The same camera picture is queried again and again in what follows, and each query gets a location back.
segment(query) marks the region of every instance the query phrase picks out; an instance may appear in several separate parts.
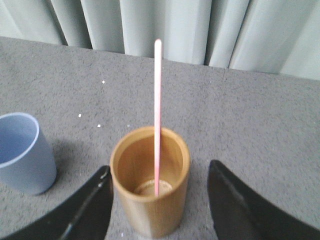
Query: plastic cup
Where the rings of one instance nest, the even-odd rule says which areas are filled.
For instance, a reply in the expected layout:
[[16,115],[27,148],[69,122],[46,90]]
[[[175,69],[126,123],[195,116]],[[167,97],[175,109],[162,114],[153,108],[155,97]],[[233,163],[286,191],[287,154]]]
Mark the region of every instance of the plastic cup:
[[154,127],[136,129],[114,148],[110,168],[113,184],[131,226],[141,235],[160,238],[181,222],[190,169],[184,140],[161,128],[160,190],[154,194]]
[[38,121],[27,113],[0,116],[0,182],[20,192],[45,192],[55,181],[56,164]]

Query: pink stick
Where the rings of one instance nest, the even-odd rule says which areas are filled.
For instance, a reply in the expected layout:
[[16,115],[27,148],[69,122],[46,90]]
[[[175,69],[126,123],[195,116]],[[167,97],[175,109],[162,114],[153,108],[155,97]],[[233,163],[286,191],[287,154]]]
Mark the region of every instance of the pink stick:
[[162,43],[154,42],[154,195],[159,196]]

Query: cup bottom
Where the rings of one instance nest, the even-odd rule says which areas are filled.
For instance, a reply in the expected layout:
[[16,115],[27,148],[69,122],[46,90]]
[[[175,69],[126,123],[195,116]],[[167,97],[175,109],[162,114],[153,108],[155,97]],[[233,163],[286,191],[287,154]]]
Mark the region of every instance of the cup bottom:
[[[164,180],[159,180],[159,196],[169,192],[172,185]],[[135,194],[141,196],[150,196],[155,194],[155,180],[148,180],[140,184],[134,191]]]

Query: wooden cup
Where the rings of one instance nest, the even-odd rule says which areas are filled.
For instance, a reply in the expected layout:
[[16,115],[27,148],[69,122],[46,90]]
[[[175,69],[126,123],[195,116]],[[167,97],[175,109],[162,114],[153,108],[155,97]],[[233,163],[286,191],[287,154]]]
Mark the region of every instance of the wooden cup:
[[131,226],[143,236],[160,238],[174,231],[182,219],[190,154],[181,136],[161,128],[160,194],[156,197],[154,131],[146,126],[123,137],[112,152],[110,168]]

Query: white curtain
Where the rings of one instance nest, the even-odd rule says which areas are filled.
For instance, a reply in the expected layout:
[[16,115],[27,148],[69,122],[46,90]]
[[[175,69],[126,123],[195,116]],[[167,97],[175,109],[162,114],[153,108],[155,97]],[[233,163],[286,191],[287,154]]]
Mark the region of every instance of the white curtain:
[[0,36],[320,80],[318,0],[0,0]]

